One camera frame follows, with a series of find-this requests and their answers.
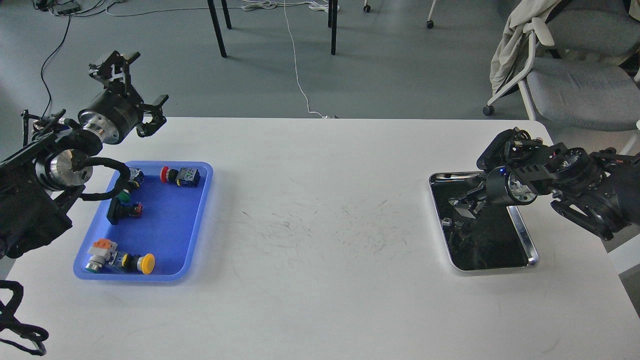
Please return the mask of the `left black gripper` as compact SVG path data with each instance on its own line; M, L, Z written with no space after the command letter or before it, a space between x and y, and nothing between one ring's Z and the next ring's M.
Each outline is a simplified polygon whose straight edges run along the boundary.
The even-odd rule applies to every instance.
M104 90L78 112L78 121L83 130L93 133L104 144L120 144L134 128L138 137L150 137L167 123L162 105L169 95L158 96L153 104L137 105L123 97L132 94L130 64L140 56L138 51L123 55L114 50L102 63L89 64L89 77L100 82ZM151 115L151 121L142 121L143 114Z

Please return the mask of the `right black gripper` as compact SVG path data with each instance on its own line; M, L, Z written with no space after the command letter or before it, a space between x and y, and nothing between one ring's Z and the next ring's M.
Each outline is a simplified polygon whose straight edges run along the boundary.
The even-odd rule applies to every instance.
M498 167L488 173L485 183L481 182L461 196L448 199L454 212L442 218L442 226L451 235L470 236L487 205L524 206L536 198L537 194L505 167Z

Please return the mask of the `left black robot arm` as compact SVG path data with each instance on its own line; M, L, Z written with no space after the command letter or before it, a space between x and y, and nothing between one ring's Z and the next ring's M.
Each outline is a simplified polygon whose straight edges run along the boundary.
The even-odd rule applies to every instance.
M73 225L67 212L78 200L110 202L107 218L140 217L141 203L125 205L125 192L141 185L141 173L123 162L99 157L105 144L120 144L132 130L150 137L167 121L162 106L169 96L144 103L131 84L130 66L139 52L113 51L89 65L89 76L103 85L77 120L66 110L37 116L22 112L21 150L1 163L1 256L11 259L49 245Z

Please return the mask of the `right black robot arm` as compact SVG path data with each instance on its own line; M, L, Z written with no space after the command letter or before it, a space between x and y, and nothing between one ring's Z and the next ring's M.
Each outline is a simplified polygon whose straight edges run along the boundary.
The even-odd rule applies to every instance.
M639 224L638 155L547 146L515 127L498 133L476 164L478 185L449 199L456 215L441 220L448 237L468 237L490 206L525 206L544 195L560 216L602 240Z

